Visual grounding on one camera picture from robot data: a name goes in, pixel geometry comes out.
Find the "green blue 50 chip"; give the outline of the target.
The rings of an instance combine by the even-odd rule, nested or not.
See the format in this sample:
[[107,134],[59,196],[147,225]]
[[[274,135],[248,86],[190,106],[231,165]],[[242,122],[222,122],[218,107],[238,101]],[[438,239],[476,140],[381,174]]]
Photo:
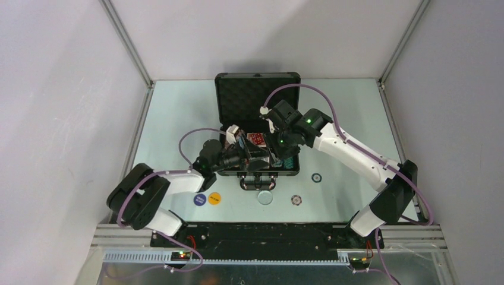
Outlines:
[[312,176],[311,176],[311,180],[314,183],[320,183],[322,181],[322,176],[319,173],[313,173]]

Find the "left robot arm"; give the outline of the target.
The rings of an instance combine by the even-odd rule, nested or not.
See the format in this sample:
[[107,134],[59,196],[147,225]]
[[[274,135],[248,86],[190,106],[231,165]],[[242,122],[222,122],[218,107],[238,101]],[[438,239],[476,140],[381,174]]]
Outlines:
[[181,218],[161,207],[163,199],[204,192],[216,182],[221,170],[262,170],[269,166],[269,155],[266,148],[247,137],[235,138],[227,146],[219,140],[207,140],[189,169],[156,172],[145,163],[137,164],[109,194],[106,205],[116,214],[118,225],[161,232],[173,247],[181,247],[187,242],[188,232]]

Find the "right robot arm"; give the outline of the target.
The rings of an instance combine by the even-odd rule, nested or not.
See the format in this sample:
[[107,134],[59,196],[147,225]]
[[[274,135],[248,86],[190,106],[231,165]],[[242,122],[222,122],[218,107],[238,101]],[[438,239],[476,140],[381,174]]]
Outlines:
[[271,109],[262,106],[259,112],[269,124],[276,157],[285,159],[306,145],[339,160],[377,191],[377,196],[351,219],[345,233],[349,246],[363,247],[376,228],[395,224],[403,217],[414,197],[417,167],[413,162],[398,163],[381,157],[354,137],[336,130],[335,121],[318,109],[301,114],[281,100]]

